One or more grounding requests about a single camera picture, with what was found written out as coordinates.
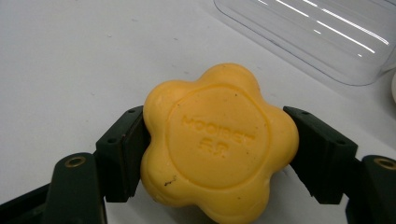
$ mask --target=screw hole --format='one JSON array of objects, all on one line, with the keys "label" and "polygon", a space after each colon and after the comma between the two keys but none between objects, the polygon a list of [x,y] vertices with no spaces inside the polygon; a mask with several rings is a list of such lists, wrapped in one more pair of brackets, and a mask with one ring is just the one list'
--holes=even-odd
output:
[{"label": "screw hole", "polygon": [[344,140],[337,140],[336,143],[339,144],[339,145],[345,145],[346,144],[346,142]]},{"label": "screw hole", "polygon": [[64,163],[67,168],[78,167],[85,162],[85,157],[73,157]]},{"label": "screw hole", "polygon": [[114,144],[114,143],[117,142],[117,138],[109,138],[109,139],[107,139],[107,142],[108,142],[109,144]]},{"label": "screw hole", "polygon": [[396,171],[396,162],[394,161],[384,158],[375,158],[374,162],[385,169]]}]

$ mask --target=flower-shaped soap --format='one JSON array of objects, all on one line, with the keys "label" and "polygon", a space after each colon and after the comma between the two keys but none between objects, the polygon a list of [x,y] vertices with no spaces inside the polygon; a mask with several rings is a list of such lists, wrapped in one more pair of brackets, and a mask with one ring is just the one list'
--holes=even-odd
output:
[{"label": "flower-shaped soap", "polygon": [[262,99],[238,64],[216,65],[193,82],[164,82],[143,115],[151,135],[141,165],[148,193],[172,206],[196,204],[219,223],[255,220],[271,175],[298,147],[292,119]]}]

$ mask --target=plastic lid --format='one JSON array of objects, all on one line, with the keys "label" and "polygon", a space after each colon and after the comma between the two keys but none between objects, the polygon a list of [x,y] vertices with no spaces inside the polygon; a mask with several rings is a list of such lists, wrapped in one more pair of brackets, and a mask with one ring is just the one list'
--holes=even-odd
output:
[{"label": "plastic lid", "polygon": [[217,8],[320,73],[368,85],[396,67],[396,0],[215,0]]}]

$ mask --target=small spot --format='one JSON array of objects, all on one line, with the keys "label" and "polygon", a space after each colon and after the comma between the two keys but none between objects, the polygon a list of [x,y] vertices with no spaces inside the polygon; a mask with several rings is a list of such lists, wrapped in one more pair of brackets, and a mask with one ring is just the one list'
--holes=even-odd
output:
[{"label": "small spot", "polygon": [[168,185],[172,184],[175,181],[176,181],[176,176],[174,175],[174,178],[172,180],[165,182],[163,185],[164,186],[168,186]]},{"label": "small spot", "polygon": [[337,141],[335,141],[337,144],[339,144],[339,145],[345,145],[346,144],[346,142],[344,141],[344,140],[337,140]]},{"label": "small spot", "polygon": [[114,143],[117,142],[117,138],[109,138],[109,139],[107,139],[107,142],[108,142],[109,144],[114,144]]}]

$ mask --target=transparent plastic box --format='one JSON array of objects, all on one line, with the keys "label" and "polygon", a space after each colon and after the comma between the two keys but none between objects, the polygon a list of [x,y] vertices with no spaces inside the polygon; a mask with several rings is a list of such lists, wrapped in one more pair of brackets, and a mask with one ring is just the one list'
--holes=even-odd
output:
[{"label": "transparent plastic box", "polygon": [[354,86],[396,68],[396,0],[214,0],[321,74]]}]

